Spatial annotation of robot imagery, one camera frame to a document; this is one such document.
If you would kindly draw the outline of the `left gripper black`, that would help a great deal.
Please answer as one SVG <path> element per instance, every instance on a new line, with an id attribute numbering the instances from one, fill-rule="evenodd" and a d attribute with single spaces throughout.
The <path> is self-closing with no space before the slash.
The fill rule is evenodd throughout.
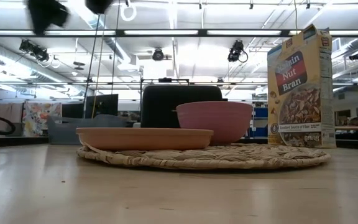
<path id="1" fill-rule="evenodd" d="M 85 0 L 85 6 L 94 14 L 104 14 L 114 0 Z"/>

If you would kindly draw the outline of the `peach orange plate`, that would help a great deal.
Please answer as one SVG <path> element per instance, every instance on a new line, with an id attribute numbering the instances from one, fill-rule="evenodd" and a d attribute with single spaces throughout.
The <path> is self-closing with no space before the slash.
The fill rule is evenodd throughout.
<path id="1" fill-rule="evenodd" d="M 80 143 L 105 151 L 204 149 L 214 134 L 206 129 L 77 128 Z"/>

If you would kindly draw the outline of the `pink bowl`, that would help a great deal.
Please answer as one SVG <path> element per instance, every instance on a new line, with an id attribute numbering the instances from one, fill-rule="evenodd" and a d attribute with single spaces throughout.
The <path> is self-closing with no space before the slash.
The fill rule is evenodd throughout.
<path id="1" fill-rule="evenodd" d="M 212 130 L 211 144 L 225 145 L 245 135 L 253 106 L 230 101 L 198 101 L 178 105 L 176 111 L 181 128 Z"/>

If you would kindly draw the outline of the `round woven straw placemat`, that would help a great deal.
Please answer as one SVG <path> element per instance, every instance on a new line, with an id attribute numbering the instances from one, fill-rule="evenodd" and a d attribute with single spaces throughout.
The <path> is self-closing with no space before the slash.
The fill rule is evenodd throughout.
<path id="1" fill-rule="evenodd" d="M 91 146 L 82 146 L 76 153 L 81 158 L 113 166 L 181 170 L 273 170 L 313 167 L 331 159 L 330 154 L 319 149 L 268 144 L 231 144 L 185 151 L 103 151 Z"/>

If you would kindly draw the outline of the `yellow raisin nut bran box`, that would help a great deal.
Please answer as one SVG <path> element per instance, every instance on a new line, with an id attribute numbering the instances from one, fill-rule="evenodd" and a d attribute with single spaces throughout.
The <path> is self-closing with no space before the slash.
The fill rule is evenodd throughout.
<path id="1" fill-rule="evenodd" d="M 268 143 L 335 148 L 332 37 L 310 25 L 267 54 Z"/>

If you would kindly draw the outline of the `black computer monitor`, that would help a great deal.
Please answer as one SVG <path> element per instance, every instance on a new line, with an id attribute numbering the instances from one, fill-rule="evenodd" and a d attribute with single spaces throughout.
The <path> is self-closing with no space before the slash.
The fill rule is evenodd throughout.
<path id="1" fill-rule="evenodd" d="M 85 118 L 95 118 L 99 114 L 118 114 L 118 94 L 87 96 Z"/>

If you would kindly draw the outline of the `black toaster with silver top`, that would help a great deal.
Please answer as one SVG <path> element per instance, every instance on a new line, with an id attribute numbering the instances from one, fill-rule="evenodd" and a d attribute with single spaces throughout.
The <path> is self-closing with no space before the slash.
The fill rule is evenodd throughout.
<path id="1" fill-rule="evenodd" d="M 216 86 L 150 85 L 144 89 L 140 125 L 143 128 L 179 128 L 176 107 L 198 101 L 221 101 Z"/>

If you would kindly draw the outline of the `floral patterned cloth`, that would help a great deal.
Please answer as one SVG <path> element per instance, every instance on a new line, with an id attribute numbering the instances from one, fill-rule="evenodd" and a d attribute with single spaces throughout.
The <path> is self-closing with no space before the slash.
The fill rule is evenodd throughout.
<path id="1" fill-rule="evenodd" d="M 24 124 L 23 135 L 25 137 L 44 136 L 44 132 L 48 129 L 48 117 L 61 115 L 61 103 L 24 103 L 22 114 L 22 122 Z"/>

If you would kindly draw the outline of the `grey translucent plastic container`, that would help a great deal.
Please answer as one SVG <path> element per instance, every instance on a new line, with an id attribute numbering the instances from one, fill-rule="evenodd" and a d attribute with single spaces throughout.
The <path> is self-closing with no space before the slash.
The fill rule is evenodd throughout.
<path id="1" fill-rule="evenodd" d="M 80 145 L 77 128 L 125 128 L 124 118 L 99 114 L 95 118 L 66 118 L 49 116 L 47 119 L 48 140 L 52 145 Z"/>

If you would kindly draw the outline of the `plain pink cloth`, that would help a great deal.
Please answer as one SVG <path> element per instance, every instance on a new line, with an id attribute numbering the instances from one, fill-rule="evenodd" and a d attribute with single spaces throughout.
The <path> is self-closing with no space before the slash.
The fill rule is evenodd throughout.
<path id="1" fill-rule="evenodd" d="M 16 133 L 20 132 L 22 130 L 22 103 L 0 103 L 0 117 L 13 123 Z M 9 125 L 0 120 L 0 131 L 9 130 Z"/>

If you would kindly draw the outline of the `blue storage bins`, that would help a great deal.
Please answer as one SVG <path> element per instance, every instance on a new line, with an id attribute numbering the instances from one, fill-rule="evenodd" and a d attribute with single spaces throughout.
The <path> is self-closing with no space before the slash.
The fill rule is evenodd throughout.
<path id="1" fill-rule="evenodd" d="M 250 138 L 266 138 L 268 135 L 268 109 L 254 107 L 248 130 Z"/>

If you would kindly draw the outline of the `black overhead frame beam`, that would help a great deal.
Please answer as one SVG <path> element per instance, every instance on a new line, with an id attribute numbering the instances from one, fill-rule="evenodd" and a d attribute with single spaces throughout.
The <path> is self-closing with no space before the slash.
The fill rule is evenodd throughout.
<path id="1" fill-rule="evenodd" d="M 291 37 L 300 31 L 290 29 L 101 29 L 101 30 L 46 30 L 34 34 L 31 30 L 2 30 L 0 37 Z M 330 30 L 333 37 L 358 37 L 358 30 Z"/>

